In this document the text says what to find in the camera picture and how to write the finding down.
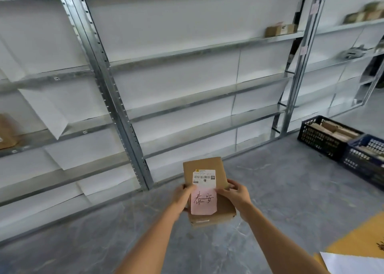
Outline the wide metal shelf rack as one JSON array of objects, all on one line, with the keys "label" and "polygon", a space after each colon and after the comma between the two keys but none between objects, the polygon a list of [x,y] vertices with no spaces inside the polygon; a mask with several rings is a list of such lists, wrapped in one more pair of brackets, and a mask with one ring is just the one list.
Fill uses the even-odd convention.
[{"label": "wide metal shelf rack", "polygon": [[86,0],[0,0],[0,245],[147,190]]}]

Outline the narrow metal shelf rack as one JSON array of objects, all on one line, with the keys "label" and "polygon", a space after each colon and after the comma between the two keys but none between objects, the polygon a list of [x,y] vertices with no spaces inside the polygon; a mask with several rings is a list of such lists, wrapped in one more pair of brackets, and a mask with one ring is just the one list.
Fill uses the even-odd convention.
[{"label": "narrow metal shelf rack", "polygon": [[[384,18],[343,24],[346,15],[361,11],[364,5],[384,0],[305,0],[299,29],[310,28],[303,38],[288,72],[299,72],[281,98],[287,112],[275,121],[283,134],[299,130],[301,122],[317,115],[333,117],[363,104],[372,88],[362,96],[364,84],[373,84],[375,76],[363,79],[370,62],[384,56],[378,45],[384,37]],[[339,53],[364,45],[370,49],[361,58],[343,60]]]}]

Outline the cardboard boxes in black crate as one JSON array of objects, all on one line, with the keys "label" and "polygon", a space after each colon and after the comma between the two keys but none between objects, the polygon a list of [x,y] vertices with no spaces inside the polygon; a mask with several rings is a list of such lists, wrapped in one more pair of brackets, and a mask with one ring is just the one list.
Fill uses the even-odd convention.
[{"label": "cardboard boxes in black crate", "polygon": [[321,131],[329,136],[333,136],[334,138],[344,142],[348,142],[352,139],[358,138],[361,135],[360,133],[354,132],[332,121],[323,121],[320,124],[314,122],[310,124],[310,126],[317,129],[318,131]]}]

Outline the black plastic crate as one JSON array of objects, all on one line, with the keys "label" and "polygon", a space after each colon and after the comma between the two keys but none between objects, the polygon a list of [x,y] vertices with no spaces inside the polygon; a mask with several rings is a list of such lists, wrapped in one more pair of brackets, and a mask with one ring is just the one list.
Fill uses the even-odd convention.
[{"label": "black plastic crate", "polygon": [[347,142],[340,141],[333,136],[329,136],[310,126],[310,124],[314,122],[320,124],[323,121],[332,121],[354,132],[360,133],[360,136],[364,133],[324,116],[315,116],[301,123],[300,132],[297,138],[298,141],[327,156],[331,160],[340,161],[347,147]]}]

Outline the brown cardboard parcel box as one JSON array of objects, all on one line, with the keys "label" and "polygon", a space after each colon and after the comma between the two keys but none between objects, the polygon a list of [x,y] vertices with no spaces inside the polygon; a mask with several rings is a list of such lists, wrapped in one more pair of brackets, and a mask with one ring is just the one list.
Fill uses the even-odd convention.
[{"label": "brown cardboard parcel box", "polygon": [[215,189],[229,189],[219,156],[183,163],[185,185],[195,185],[189,199],[189,221],[194,228],[225,223],[237,213],[234,205]]}]

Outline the person's right hand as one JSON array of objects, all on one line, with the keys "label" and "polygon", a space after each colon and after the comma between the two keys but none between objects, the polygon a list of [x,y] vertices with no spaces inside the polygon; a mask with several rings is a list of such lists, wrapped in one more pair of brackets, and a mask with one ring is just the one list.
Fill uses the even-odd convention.
[{"label": "person's right hand", "polygon": [[226,189],[233,189],[233,197],[226,198],[229,199],[236,210],[239,211],[240,217],[248,223],[247,210],[253,205],[246,186],[232,179],[228,179],[227,182],[228,187]]}]

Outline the person's right forearm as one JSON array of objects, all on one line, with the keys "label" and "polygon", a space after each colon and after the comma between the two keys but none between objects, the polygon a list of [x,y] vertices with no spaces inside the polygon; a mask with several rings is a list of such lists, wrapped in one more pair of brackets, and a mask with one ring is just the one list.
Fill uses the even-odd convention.
[{"label": "person's right forearm", "polygon": [[253,204],[244,203],[238,211],[249,224],[273,274],[330,274]]}]

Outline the yellow cardboard sheet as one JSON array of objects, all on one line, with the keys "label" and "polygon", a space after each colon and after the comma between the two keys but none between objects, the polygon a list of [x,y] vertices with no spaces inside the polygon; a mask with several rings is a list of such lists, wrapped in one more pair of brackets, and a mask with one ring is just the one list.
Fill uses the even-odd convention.
[{"label": "yellow cardboard sheet", "polygon": [[[324,252],[384,259],[384,211],[331,244]],[[328,271],[320,252],[315,253],[314,258]]]}]

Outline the galvanized metal shelf rack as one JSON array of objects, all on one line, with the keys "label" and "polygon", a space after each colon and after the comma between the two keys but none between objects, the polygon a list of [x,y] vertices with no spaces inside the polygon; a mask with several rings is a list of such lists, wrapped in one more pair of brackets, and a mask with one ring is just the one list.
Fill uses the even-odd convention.
[{"label": "galvanized metal shelf rack", "polygon": [[281,138],[303,0],[61,0],[145,189]]}]

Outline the person's left hand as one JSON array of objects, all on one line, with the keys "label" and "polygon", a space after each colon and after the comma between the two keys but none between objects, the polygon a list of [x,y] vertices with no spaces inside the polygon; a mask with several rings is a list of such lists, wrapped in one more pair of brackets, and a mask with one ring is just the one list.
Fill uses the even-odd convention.
[{"label": "person's left hand", "polygon": [[184,194],[183,184],[175,189],[173,198],[167,207],[167,211],[169,212],[169,216],[173,223],[178,220],[180,214],[186,208],[190,196],[191,194]]}]

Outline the brown paper bag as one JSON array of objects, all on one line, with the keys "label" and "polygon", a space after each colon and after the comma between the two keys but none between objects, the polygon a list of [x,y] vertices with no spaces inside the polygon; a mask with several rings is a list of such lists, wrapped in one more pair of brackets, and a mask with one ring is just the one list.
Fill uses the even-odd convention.
[{"label": "brown paper bag", "polygon": [[12,148],[19,143],[20,137],[14,120],[8,114],[0,113],[0,150]]}]

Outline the person's left forearm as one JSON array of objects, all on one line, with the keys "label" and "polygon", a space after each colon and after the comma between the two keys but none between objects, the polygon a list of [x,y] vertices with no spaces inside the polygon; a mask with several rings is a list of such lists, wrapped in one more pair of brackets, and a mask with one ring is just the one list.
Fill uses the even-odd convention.
[{"label": "person's left forearm", "polygon": [[170,234],[183,207],[170,204],[133,246],[114,274],[161,274]]}]

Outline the cardboard boxes on shelf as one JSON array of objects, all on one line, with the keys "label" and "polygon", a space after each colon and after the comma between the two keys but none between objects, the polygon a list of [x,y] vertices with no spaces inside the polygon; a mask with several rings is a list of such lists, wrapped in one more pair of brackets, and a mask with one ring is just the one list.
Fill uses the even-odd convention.
[{"label": "cardboard boxes on shelf", "polygon": [[360,23],[384,18],[384,1],[373,1],[364,5],[361,11],[345,16],[343,24]]}]

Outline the small cardboard box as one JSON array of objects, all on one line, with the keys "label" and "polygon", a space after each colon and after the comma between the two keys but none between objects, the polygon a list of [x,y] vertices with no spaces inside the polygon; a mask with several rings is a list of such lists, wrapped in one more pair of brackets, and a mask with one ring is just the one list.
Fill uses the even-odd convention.
[{"label": "small cardboard box", "polygon": [[297,32],[297,24],[284,24],[283,22],[277,23],[273,26],[269,26],[265,30],[264,37],[271,38],[281,35],[294,34]]}]

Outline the blue plastic crate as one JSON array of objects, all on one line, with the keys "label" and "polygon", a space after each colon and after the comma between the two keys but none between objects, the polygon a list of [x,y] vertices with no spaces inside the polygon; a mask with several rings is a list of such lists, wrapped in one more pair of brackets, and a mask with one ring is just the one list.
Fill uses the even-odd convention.
[{"label": "blue plastic crate", "polygon": [[384,191],[384,140],[364,134],[347,142],[340,164]]}]

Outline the pink paper note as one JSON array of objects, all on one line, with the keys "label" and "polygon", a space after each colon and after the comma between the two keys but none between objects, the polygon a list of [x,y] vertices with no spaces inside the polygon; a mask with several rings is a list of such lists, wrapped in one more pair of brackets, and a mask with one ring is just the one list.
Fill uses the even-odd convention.
[{"label": "pink paper note", "polygon": [[192,215],[212,215],[217,212],[217,193],[215,189],[197,188],[191,194],[190,212]]}]

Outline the white barcode label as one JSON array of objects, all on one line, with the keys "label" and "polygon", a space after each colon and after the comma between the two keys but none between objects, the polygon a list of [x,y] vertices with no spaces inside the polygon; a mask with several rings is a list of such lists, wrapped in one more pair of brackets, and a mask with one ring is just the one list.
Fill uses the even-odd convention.
[{"label": "white barcode label", "polygon": [[199,189],[216,188],[216,171],[215,170],[195,170],[192,175],[192,184]]}]

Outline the grey plastic mailer bag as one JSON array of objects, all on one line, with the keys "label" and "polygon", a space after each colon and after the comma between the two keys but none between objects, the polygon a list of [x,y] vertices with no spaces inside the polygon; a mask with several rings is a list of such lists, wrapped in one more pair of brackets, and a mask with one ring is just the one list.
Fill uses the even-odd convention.
[{"label": "grey plastic mailer bag", "polygon": [[357,59],[365,56],[368,51],[370,51],[370,49],[365,48],[362,44],[358,47],[352,47],[348,50],[340,52],[338,57],[343,60]]}]

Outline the white paper sheet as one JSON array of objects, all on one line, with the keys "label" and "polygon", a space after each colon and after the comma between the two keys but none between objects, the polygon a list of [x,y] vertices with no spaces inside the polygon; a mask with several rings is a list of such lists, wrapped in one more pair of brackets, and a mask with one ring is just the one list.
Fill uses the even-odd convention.
[{"label": "white paper sheet", "polygon": [[320,252],[331,274],[384,274],[384,259]]}]

